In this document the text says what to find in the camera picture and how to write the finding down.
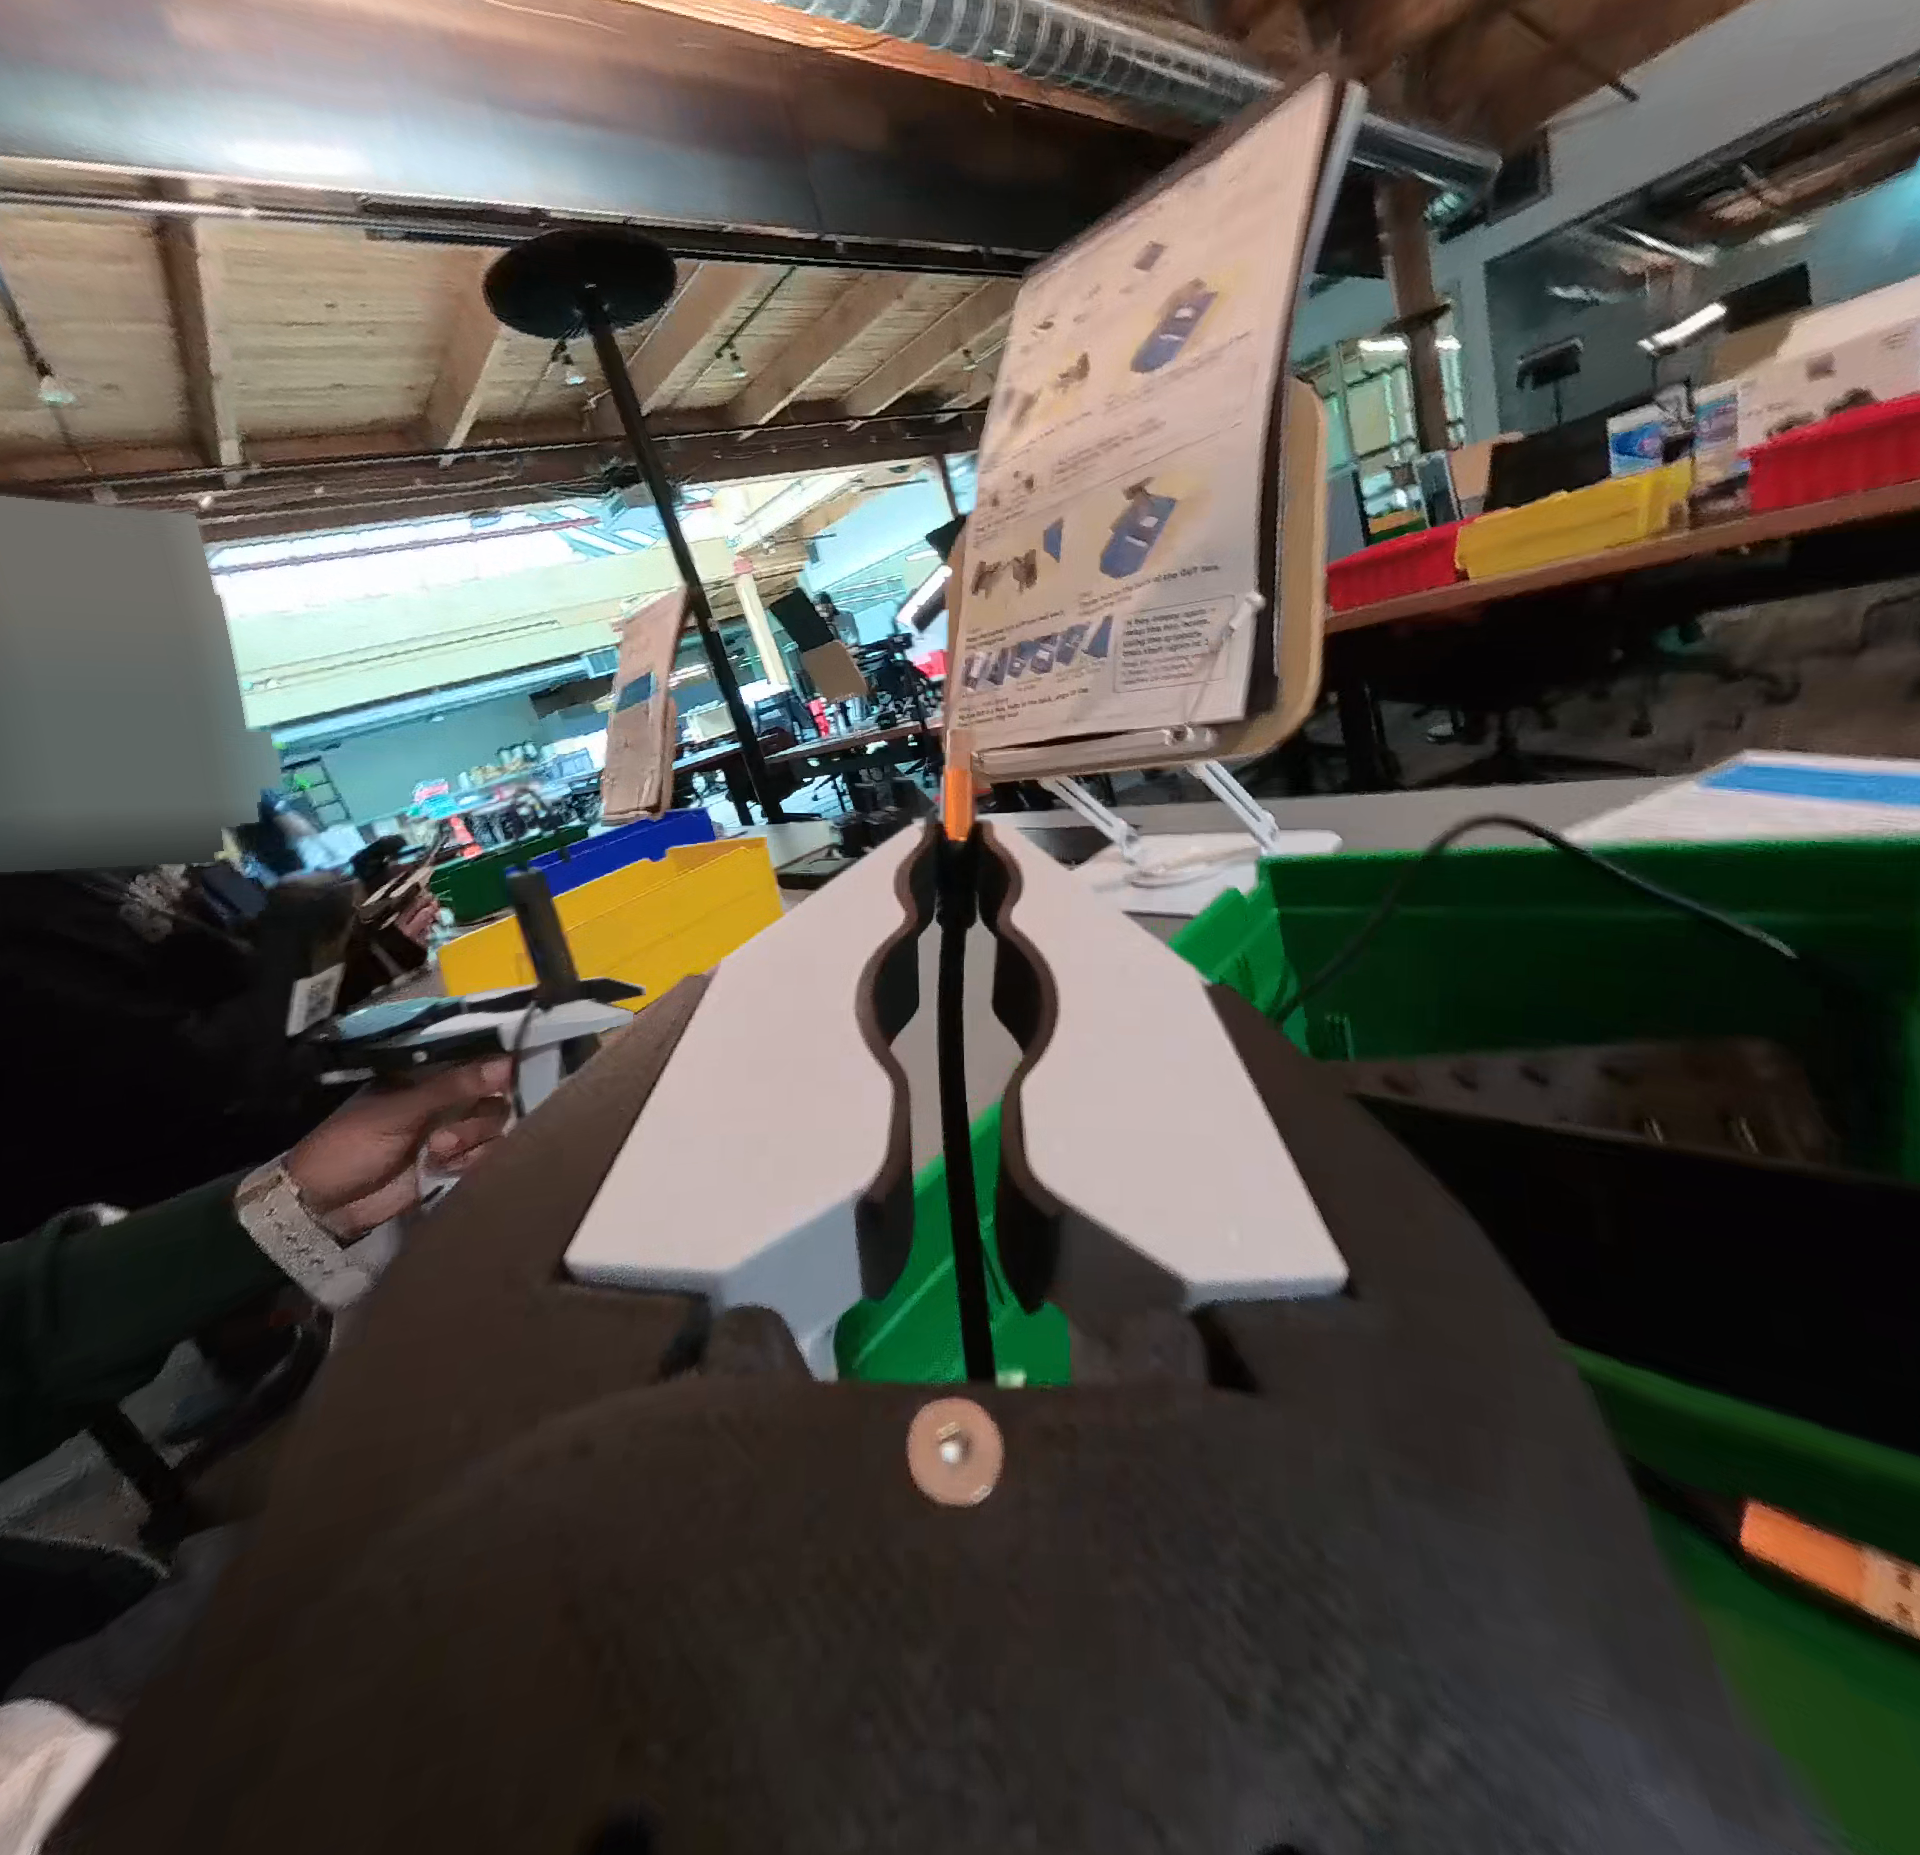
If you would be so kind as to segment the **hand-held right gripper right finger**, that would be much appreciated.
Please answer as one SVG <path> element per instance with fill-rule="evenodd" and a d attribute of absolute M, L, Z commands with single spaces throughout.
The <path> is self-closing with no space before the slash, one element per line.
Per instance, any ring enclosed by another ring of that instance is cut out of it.
<path fill-rule="evenodd" d="M 1027 1311 L 1323 1298 L 1347 1264 L 1229 1035 L 1220 994 L 998 820 L 977 901 L 1002 1089 L 993 1247 Z"/>

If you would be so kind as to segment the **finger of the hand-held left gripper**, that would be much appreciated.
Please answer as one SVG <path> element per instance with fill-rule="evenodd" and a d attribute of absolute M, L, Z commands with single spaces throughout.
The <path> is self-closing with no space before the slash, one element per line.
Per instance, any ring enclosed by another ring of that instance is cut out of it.
<path fill-rule="evenodd" d="M 621 979 L 586 979 L 562 999 L 542 999 L 534 984 L 454 996 L 449 1018 L 449 1060 L 512 1056 L 529 1062 L 539 1051 L 616 1034 L 645 1000 L 645 988 Z"/>

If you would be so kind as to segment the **yellow plastic bin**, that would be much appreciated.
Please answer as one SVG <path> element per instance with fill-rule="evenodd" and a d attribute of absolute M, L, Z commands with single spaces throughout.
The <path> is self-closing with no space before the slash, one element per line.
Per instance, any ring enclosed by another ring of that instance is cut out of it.
<path fill-rule="evenodd" d="M 641 989 L 621 1003 L 642 1009 L 679 981 L 711 972 L 752 936 L 780 921 L 780 887 L 764 834 L 692 841 L 659 858 L 634 858 L 562 889 L 554 908 L 579 975 Z M 534 983 L 510 903 L 438 949 L 443 994 L 483 996 Z"/>

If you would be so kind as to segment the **green plastic bin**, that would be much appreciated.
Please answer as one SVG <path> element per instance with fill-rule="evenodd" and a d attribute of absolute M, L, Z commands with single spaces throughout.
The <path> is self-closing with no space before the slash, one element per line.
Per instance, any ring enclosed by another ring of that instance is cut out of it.
<path fill-rule="evenodd" d="M 1174 946 L 1347 1264 L 1093 1264 L 1021 1047 L 832 1338 L 975 1374 L 971 1514 L 864 1525 L 792 1851 L 1916 1851 L 1916 1638 L 1679 1493 L 1916 1563 L 1916 845 L 1275 861 Z"/>
<path fill-rule="evenodd" d="M 429 875 L 429 887 L 450 925 L 466 929 L 485 922 L 510 908 L 506 875 L 582 841 L 587 833 L 587 824 L 565 824 L 547 834 L 523 834 L 512 844 L 482 851 L 478 857 L 441 858 Z"/>

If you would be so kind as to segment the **grey desk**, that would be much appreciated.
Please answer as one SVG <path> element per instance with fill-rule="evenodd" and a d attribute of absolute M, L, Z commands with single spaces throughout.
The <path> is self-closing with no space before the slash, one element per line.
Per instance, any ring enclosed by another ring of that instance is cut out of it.
<path fill-rule="evenodd" d="M 1254 868 L 1171 951 L 1227 1027 L 1299 1022 L 1327 1057 L 1765 1037 L 1808 1071 L 1846 1155 L 1916 1170 L 1916 841 L 1587 845 L 1571 788 L 1419 791 L 1287 805 L 1331 853 Z M 645 1006 L 581 1083 L 636 1113 L 708 975 Z"/>

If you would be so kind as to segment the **person's left hand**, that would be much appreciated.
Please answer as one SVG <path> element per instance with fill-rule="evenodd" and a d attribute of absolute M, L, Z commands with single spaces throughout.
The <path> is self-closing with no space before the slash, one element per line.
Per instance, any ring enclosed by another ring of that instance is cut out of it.
<path fill-rule="evenodd" d="M 512 1120 L 506 1056 L 370 1083 L 280 1166 L 309 1217 L 338 1244 L 405 1217 L 438 1184 L 475 1166 Z"/>

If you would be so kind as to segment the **blue plastic bin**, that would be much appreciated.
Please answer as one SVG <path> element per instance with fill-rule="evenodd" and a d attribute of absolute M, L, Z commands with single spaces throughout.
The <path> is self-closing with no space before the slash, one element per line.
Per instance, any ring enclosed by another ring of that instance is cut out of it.
<path fill-rule="evenodd" d="M 660 818 L 642 818 L 564 844 L 533 858 L 529 868 L 542 875 L 552 896 L 562 896 L 639 861 L 660 861 L 674 847 L 701 845 L 714 839 L 718 834 L 703 805 L 674 809 Z"/>

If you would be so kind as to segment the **brown cardboard document stand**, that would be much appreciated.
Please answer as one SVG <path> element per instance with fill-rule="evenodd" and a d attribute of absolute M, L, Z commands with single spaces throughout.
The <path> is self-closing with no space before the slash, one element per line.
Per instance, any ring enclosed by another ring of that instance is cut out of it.
<path fill-rule="evenodd" d="M 621 621 L 601 797 L 608 825 L 659 818 L 672 804 L 679 710 L 669 677 L 684 615 L 687 593 L 674 588 Z"/>

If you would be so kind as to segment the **black backdrop board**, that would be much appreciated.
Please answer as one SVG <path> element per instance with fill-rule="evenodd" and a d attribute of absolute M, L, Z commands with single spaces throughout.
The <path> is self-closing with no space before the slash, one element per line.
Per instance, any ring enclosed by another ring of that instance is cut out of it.
<path fill-rule="evenodd" d="M 771 600 L 771 615 L 795 645 L 806 695 L 823 703 L 865 700 L 871 688 L 855 652 L 803 590 Z"/>

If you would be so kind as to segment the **black bin divider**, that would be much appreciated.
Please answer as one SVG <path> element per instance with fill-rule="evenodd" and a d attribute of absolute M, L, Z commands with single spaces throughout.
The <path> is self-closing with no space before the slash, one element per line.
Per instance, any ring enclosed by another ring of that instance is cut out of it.
<path fill-rule="evenodd" d="M 1354 1090 L 1572 1346 L 1918 1450 L 1918 1189 Z"/>

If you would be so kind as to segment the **red plastic bin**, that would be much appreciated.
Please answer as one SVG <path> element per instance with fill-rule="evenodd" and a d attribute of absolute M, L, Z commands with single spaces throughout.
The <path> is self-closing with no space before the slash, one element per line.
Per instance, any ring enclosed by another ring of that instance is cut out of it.
<path fill-rule="evenodd" d="M 1774 512 L 1918 482 L 1918 392 L 1860 401 L 1753 443 L 1747 509 Z"/>
<path fill-rule="evenodd" d="M 1327 608 L 1352 613 L 1383 600 L 1426 593 L 1461 580 L 1456 539 L 1465 524 L 1401 532 L 1330 560 Z"/>

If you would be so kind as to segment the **blue-bordered paper sheet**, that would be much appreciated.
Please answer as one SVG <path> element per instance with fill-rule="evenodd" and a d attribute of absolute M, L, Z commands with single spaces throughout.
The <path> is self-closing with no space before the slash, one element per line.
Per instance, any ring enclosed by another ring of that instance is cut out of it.
<path fill-rule="evenodd" d="M 1587 845 L 1918 839 L 1918 762 L 1744 751 L 1584 820 Z"/>

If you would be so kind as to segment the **long yellow storage bin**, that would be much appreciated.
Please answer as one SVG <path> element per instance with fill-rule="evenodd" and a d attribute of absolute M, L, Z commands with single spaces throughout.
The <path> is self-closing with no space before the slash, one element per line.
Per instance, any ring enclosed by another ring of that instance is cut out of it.
<path fill-rule="evenodd" d="M 1683 456 L 1486 512 L 1461 526 L 1456 574 L 1462 580 L 1507 578 L 1670 535 L 1688 524 L 1692 472 L 1692 460 Z"/>

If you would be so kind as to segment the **white cardboard box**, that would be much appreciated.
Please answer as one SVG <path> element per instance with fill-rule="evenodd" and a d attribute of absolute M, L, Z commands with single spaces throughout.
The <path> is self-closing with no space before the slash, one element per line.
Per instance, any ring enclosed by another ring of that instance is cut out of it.
<path fill-rule="evenodd" d="M 1794 321 L 1739 378 L 1740 454 L 1864 405 L 1918 392 L 1918 275 Z"/>

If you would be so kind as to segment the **long spiral ventilation duct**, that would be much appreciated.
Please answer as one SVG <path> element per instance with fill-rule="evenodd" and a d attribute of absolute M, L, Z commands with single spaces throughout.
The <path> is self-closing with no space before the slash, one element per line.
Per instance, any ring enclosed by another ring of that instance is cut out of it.
<path fill-rule="evenodd" d="M 753 2 L 1198 125 L 1224 123 L 1287 89 L 1276 70 L 1224 45 L 1088 0 Z"/>

